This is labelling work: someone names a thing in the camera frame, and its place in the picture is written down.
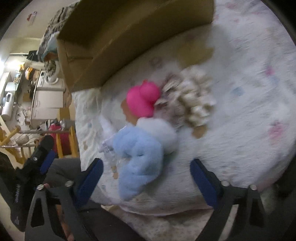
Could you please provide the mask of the light blue plush whale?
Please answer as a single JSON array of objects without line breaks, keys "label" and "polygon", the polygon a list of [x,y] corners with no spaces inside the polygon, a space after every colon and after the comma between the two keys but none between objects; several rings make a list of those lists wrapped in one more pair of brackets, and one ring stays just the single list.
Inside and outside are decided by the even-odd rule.
[{"label": "light blue plush whale", "polygon": [[117,156],[129,159],[119,171],[118,191],[130,201],[161,174],[165,155],[178,147],[178,135],[162,118],[139,118],[114,135],[112,146]]}]

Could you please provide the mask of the beige lace fabric bundle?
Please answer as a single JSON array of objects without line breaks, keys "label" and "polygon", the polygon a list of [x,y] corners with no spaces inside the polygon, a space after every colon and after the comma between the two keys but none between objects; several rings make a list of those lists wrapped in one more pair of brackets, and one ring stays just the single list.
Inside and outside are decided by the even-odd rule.
[{"label": "beige lace fabric bundle", "polygon": [[197,65],[169,76],[154,104],[154,117],[168,121],[176,129],[185,123],[194,128],[206,125],[216,105],[211,86],[212,78]]}]

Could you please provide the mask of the pink rubber duck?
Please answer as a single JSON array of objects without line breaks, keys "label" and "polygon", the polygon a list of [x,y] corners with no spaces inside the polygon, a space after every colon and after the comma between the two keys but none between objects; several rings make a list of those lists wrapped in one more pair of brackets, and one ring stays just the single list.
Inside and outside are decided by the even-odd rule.
[{"label": "pink rubber duck", "polygon": [[126,103],[133,115],[138,118],[152,118],[154,104],[161,97],[158,85],[145,79],[141,85],[129,89]]}]

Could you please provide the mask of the grey trousers leg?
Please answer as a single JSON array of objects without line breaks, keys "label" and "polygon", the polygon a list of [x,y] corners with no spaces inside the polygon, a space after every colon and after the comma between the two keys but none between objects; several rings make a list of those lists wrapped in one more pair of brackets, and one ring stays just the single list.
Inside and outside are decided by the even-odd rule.
[{"label": "grey trousers leg", "polygon": [[54,159],[43,183],[49,184],[50,187],[64,186],[67,181],[74,181],[80,173],[79,158]]}]

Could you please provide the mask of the red suitcase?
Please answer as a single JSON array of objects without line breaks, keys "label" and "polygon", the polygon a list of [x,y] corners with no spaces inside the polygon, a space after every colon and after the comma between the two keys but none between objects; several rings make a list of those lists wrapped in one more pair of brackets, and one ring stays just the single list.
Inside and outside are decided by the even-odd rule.
[{"label": "red suitcase", "polygon": [[[49,131],[56,131],[56,130],[61,130],[61,126],[59,124],[52,123],[49,127]],[[58,157],[56,134],[50,133],[50,136],[54,139],[53,150],[56,153],[56,156]],[[64,156],[71,155],[71,148],[70,148],[70,143],[69,143],[69,133],[60,133],[60,141],[61,141],[63,155]]]}]

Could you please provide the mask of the yellow wooden chair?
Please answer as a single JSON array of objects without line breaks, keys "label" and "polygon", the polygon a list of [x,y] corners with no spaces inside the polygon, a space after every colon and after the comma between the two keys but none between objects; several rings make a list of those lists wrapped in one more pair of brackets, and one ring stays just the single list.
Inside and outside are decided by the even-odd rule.
[{"label": "yellow wooden chair", "polygon": [[58,130],[55,140],[59,158],[64,158],[64,156],[71,156],[73,158],[79,157],[78,142],[74,126],[71,126],[69,130],[66,131]]}]

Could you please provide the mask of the white rice cooker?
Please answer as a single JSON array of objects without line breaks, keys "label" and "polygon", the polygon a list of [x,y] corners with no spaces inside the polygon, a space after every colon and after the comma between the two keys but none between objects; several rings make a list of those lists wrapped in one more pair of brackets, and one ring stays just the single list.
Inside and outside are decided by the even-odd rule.
[{"label": "white rice cooker", "polygon": [[15,102],[14,94],[11,92],[8,92],[6,94],[4,105],[1,111],[1,117],[4,121],[9,121],[11,119],[14,102]]}]

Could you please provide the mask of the white kitchen cabinet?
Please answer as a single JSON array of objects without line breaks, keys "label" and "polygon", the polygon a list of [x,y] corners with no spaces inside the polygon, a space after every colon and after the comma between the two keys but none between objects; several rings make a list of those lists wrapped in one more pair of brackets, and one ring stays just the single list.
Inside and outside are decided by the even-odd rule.
[{"label": "white kitchen cabinet", "polygon": [[64,80],[57,78],[55,81],[49,82],[48,79],[45,70],[41,70],[32,100],[31,126],[33,128],[46,120],[55,119],[59,108],[63,108],[65,105]]}]

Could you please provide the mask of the white patterned bed quilt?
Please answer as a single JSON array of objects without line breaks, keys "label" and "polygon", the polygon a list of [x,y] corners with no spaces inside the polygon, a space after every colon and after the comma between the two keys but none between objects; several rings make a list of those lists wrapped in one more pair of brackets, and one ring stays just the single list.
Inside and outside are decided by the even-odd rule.
[{"label": "white patterned bed quilt", "polygon": [[92,201],[118,205],[140,215],[170,215],[205,209],[190,174],[199,158],[221,180],[264,190],[280,178],[295,152],[295,45],[276,15],[262,1],[216,1],[212,24],[177,35],[113,75],[101,88],[74,92],[81,168],[103,158],[99,145],[110,130],[126,125],[121,103],[144,79],[161,83],[178,74],[176,50],[190,41],[213,47],[201,69],[212,78],[216,105],[201,138],[189,126],[178,130],[178,150],[165,158],[161,176],[131,201],[118,195],[111,167]]}]

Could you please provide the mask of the brown cardboard box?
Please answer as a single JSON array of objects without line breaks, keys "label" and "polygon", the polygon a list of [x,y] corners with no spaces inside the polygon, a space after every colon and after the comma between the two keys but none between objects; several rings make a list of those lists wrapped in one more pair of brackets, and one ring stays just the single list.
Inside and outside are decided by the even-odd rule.
[{"label": "brown cardboard box", "polygon": [[66,86],[101,87],[152,46],[213,15],[213,1],[80,1],[57,37]]}]

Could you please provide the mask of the knitted patterned blanket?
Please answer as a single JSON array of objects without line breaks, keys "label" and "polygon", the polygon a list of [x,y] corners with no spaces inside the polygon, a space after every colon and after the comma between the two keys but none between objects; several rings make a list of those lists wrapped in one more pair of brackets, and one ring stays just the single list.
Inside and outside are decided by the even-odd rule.
[{"label": "knitted patterned blanket", "polygon": [[43,54],[45,53],[45,50],[48,46],[49,39],[52,34],[55,32],[59,32],[63,26],[65,25],[67,18],[72,14],[76,6],[79,4],[79,1],[76,1],[74,3],[71,3],[67,6],[64,6],[60,8],[55,15],[49,20],[48,26],[46,28],[46,31],[41,39],[39,48],[37,50],[37,56],[38,60],[40,62],[44,62]]}]

